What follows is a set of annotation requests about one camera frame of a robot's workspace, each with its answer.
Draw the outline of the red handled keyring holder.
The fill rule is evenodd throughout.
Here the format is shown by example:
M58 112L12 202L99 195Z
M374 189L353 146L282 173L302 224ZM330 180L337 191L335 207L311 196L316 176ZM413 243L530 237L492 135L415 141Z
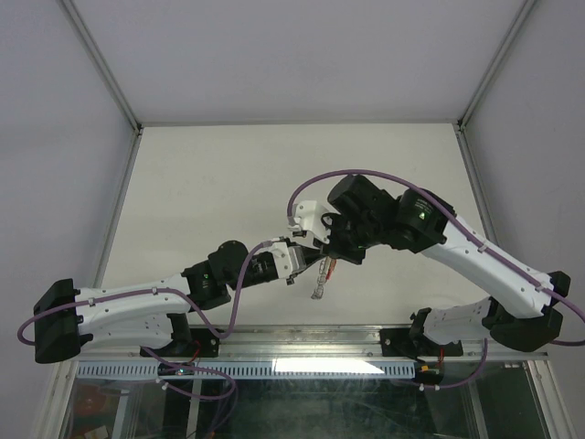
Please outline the red handled keyring holder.
M312 292L312 300L321 300L324 296L324 287L330 280L336 267L336 259L331 257L324 258L319 264L316 285Z

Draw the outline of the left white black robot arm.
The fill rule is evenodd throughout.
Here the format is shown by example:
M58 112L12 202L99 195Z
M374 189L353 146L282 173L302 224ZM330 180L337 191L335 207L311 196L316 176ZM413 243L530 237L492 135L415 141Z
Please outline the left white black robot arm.
M35 361L58 363L112 347L184 354L192 341L187 314L226 305L246 287L292 283L322 257L288 239L264 242L255 252L226 241L203 262L149 284L98 289L58 280L33 307Z

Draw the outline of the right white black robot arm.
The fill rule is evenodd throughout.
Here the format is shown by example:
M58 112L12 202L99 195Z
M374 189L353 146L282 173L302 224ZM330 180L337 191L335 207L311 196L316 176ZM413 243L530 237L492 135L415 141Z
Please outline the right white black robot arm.
M446 309L423 308L412 317L409 345L420 354L438 346L490 337L500 345L533 352L560 334L563 316L552 293L567 293L562 272L534 270L457 219L452 206L425 190L390 194L361 175L344 177L327 197L334 212L324 250L360 264L367 249L388 245L440 262L483 289L487 297Z

